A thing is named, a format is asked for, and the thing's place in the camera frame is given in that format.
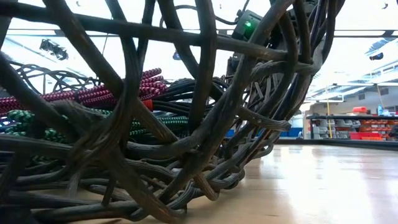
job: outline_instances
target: wall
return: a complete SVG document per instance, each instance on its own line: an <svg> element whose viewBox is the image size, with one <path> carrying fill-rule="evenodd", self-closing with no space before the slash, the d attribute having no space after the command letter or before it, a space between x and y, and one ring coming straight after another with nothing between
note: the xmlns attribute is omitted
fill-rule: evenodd
<svg viewBox="0 0 398 224"><path fill-rule="evenodd" d="M384 107L398 105L398 86L389 86L389 94L381 96ZM358 100L358 95L352 98L345 98L344 103L331 103L331 114L345 114L351 113L356 106L365 106L371 110L372 114L376 114L376 108L381 104L378 92L366 92L364 100ZM311 113L326 114L328 108L324 105L326 103L318 103L311 106Z"/></svg>

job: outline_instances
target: hardwood floor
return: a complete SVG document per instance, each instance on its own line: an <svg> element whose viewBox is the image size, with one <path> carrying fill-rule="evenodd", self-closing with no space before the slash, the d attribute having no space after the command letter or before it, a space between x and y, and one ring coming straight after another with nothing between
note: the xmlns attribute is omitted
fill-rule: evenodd
<svg viewBox="0 0 398 224"><path fill-rule="evenodd" d="M276 146L216 202L188 204L189 224L397 223L398 152L335 146ZM131 223L98 220L83 223ZM153 218L141 222L159 223Z"/></svg>

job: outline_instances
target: woven branch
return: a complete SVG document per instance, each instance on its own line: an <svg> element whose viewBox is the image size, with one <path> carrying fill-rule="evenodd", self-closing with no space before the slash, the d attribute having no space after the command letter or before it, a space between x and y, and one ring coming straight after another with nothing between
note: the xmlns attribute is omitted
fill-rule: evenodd
<svg viewBox="0 0 398 224"><path fill-rule="evenodd" d="M86 108L92 105L70 101L72 96L48 100L28 87L26 66L15 69L0 55L0 86L13 96L12 103L1 103L29 110L10 111L4 119L16 123L0 134L0 155L6 158L0 161L0 201L4 207L48 208L33 214L47 223L116 217L139 221L148 215L174 223L193 198L216 200L221 190L233 189L244 178L244 166L268 155L280 132L290 128L287 121L329 54L335 19L344 4L319 0L307 18L303 0L271 1L244 42L217 35L210 0L195 1L200 34L183 31L173 1L158 1L166 29L151 26L155 0L146 0L141 24L128 22L113 0L106 1L112 20L74 14L64 0L43 2L46 8L1 1L0 16L58 25L99 80L81 78L80 84L67 86L63 78L79 77L32 65L29 69L55 77L53 90L61 95L93 82L96 90L107 91L100 96L112 107L112 112ZM287 14L290 5L296 29ZM285 49L264 46L275 26ZM95 47L89 30L120 36L124 80ZM138 46L132 37L139 38ZM164 85L145 84L160 80L142 74L149 40L174 43L193 79L179 80L167 90L146 89ZM201 47L199 63L191 45ZM228 68L222 79L213 78L218 49L244 55L237 70ZM147 91L146 97L140 90ZM140 97L151 100L143 103ZM210 105L209 97L215 100ZM176 101L188 98L191 103ZM152 110L178 118L156 117ZM233 126L235 135L226 138ZM68 197L28 192L45 189L65 189ZM78 189L104 195L103 200L80 200Z"/></svg>

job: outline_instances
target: ceiling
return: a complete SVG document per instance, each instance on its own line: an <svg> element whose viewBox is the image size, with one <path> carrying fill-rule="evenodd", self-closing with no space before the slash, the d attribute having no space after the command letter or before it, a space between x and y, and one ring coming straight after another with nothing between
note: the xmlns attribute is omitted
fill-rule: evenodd
<svg viewBox="0 0 398 224"><path fill-rule="evenodd" d="M44 7L41 0L19 0L19 2ZM119 0L128 21L140 22L145 1ZM175 0L175 5L191 4L194 0ZM228 21L233 21L236 12L243 7L245 0L213 0L215 14ZM396 0L387 0L389 7L382 9L384 1L363 0L346 1L336 20L336 35L375 35L375 38L336 38L334 40L328 60L315 76L308 92L308 100L322 100L336 98L344 94L353 94L364 91L369 85L359 86L359 83L393 82L398 78L398 40L389 41L380 49L371 49L376 42L383 40L377 38L382 30L393 30L392 35L398 36L398 5ZM75 13L86 14L103 18L111 18L105 1L98 0L67 0L70 9ZM248 9L257 14L264 15L269 9L269 2L264 0L250 0ZM184 29L198 29L198 19L195 11L182 9L178 15ZM153 26L158 26L160 11L155 9ZM218 29L233 29L217 21ZM7 33L6 43L2 51L22 63L37 63L50 69L67 69L86 76L94 76L83 59L64 37L56 37L53 30L57 26L31 23L20 19L13 19ZM41 40L49 38L68 50L70 58L58 61L51 55L39 50ZM114 67L121 77L124 76L124 60L121 44L118 38L102 36L92 37L98 49ZM200 59L200 49L192 47L197 60ZM190 77L181 61L172 59L175 48L172 44L152 41L147 51L147 60L144 69L160 67L166 79L179 79ZM369 59L370 55L383 52L382 60ZM221 76L226 70L226 61L232 52L219 50L216 56L215 76Z"/></svg>

